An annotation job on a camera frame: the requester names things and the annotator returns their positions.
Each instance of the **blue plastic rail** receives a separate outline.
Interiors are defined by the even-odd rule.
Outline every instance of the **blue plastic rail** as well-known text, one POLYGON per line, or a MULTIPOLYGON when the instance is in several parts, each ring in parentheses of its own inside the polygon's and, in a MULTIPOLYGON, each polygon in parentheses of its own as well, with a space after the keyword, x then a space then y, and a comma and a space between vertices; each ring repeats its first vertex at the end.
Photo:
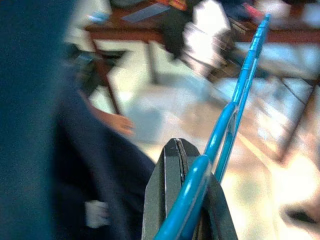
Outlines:
POLYGON ((192 164, 179 195, 155 240, 190 240, 196 227, 210 180, 211 170, 224 139, 215 177, 220 183, 226 171, 259 56, 267 37, 270 15, 259 25, 242 65, 231 102, 223 109, 204 154, 192 164))

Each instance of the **tiled floor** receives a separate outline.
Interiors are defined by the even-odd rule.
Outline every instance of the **tiled floor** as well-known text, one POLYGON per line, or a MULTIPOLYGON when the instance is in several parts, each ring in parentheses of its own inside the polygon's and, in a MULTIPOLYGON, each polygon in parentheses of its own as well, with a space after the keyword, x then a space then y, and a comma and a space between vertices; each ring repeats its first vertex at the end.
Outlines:
MULTIPOLYGON (((109 76, 123 112, 136 127, 130 140, 155 162, 170 138, 185 138, 203 152, 219 114, 231 99, 236 79, 211 83, 181 62, 168 61, 168 54, 154 45, 160 78, 158 84, 152 84, 143 45, 126 44, 122 46, 132 52, 109 76)), ((287 59, 295 54, 289 46, 266 49, 274 58, 282 55, 279 51, 285 51, 287 59)), ((299 79, 286 79, 286 83, 300 98, 310 91, 299 79)), ((104 91, 102 87, 97 89, 91 100, 110 112, 104 91)), ((320 239, 316 231, 292 226, 280 217, 285 205, 309 201, 320 183, 315 165, 319 161, 315 141, 319 140, 319 89, 314 101, 316 108, 308 111, 309 117, 297 131, 285 164, 280 164, 282 146, 303 104, 278 80, 254 80, 222 182, 240 240, 320 239)))

